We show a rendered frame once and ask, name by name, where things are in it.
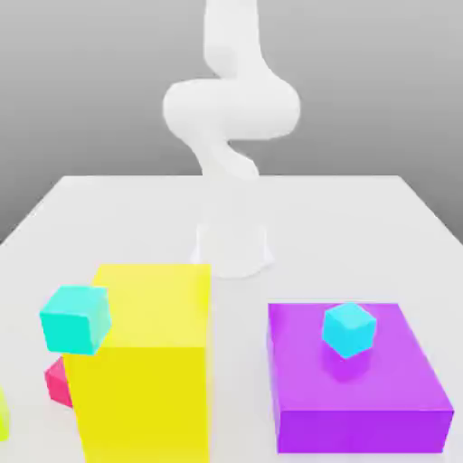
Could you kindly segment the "small sky blue cube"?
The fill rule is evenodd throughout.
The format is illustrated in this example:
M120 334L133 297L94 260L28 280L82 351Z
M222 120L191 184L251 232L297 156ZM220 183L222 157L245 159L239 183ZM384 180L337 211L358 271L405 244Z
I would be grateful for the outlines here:
M354 302L325 311L322 339L343 359L351 358L373 346L377 320Z

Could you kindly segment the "small turquoise cube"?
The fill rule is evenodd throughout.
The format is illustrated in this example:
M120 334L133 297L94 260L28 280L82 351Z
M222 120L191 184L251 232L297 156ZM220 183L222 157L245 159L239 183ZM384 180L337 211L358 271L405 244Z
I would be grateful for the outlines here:
M94 355L111 327L108 290L60 286L41 309L40 319L50 352Z

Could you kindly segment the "small red cube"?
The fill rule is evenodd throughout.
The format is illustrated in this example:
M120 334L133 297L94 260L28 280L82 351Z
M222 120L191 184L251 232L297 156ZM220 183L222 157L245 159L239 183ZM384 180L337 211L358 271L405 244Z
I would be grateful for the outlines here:
M50 398L71 408L71 394L61 356L44 372L44 378Z

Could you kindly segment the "small lime yellow cube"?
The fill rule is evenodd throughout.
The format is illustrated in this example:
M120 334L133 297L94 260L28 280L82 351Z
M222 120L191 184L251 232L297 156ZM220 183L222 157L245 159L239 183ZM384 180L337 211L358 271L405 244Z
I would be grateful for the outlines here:
M5 398L5 392L0 386L0 441L8 440L9 429L10 413Z

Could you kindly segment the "large yellow box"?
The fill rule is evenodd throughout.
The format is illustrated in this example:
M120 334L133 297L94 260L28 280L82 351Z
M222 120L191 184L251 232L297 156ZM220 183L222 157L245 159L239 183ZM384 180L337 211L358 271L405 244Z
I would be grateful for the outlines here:
M211 268L105 264L111 328L65 354L85 463L209 463Z

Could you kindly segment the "large purple box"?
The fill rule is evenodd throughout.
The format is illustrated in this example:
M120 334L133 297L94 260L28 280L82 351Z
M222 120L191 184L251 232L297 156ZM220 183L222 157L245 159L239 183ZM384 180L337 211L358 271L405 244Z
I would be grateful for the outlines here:
M454 409L399 305L364 303L373 347L343 359L322 339L330 303L271 303L277 451L440 453Z

